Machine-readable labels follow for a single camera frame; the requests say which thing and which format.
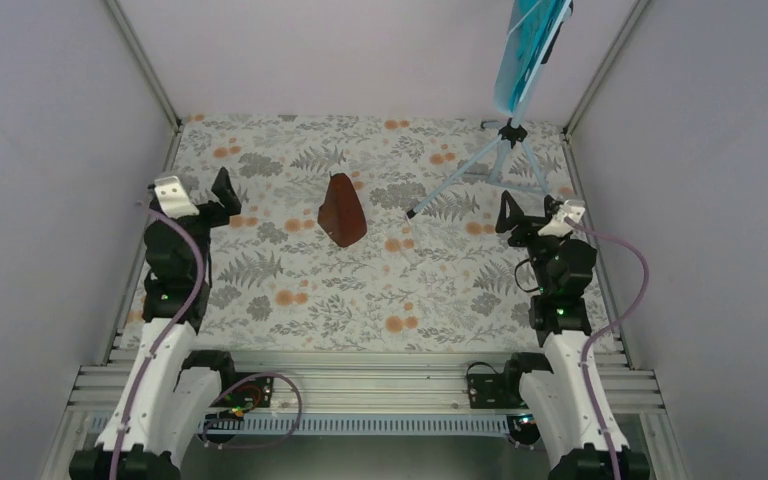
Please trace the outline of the brown wooden metronome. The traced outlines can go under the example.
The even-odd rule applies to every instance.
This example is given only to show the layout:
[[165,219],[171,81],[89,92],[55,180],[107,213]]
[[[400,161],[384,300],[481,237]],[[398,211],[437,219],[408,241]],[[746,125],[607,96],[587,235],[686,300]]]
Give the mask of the brown wooden metronome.
[[367,220],[352,180],[344,173],[330,177],[317,223],[339,247],[347,248],[367,233]]

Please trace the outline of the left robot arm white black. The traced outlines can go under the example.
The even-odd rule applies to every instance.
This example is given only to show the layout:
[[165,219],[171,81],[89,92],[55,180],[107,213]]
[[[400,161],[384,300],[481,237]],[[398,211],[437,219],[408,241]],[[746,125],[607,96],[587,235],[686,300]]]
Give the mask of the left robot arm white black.
[[72,479],[178,479],[199,421],[230,402],[238,377],[229,352],[199,350],[211,292],[211,232],[242,203],[226,168],[213,199],[194,204],[176,175],[150,186],[143,234],[145,302],[139,348],[113,414],[93,447],[74,453]]

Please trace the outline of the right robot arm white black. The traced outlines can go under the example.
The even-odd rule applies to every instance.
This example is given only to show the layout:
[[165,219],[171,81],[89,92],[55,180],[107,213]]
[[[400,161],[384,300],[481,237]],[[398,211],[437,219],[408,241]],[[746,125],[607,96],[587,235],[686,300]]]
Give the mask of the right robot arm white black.
[[583,229],[584,211],[580,200],[546,196],[543,216],[530,216],[510,192],[501,195],[495,230],[527,252],[537,282],[528,292],[528,324],[540,347],[511,357],[501,391],[512,406],[530,409],[549,478],[647,479],[647,456],[618,425],[596,366],[594,345],[611,329],[593,328],[583,298],[598,256],[573,235]]

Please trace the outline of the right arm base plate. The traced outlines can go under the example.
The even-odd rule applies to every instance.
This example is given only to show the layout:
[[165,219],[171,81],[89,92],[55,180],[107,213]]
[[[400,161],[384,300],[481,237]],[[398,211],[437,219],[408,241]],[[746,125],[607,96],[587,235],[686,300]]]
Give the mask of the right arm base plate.
[[502,374],[470,373],[466,379],[471,409],[500,410],[510,407],[507,385]]

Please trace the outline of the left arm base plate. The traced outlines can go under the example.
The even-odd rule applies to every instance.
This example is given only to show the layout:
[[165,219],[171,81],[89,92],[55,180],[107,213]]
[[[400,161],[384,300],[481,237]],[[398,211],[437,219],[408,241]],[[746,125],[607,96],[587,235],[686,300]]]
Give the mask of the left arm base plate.
[[232,417],[242,418],[246,414],[271,407],[274,378],[259,377],[237,386],[224,395],[218,403]]

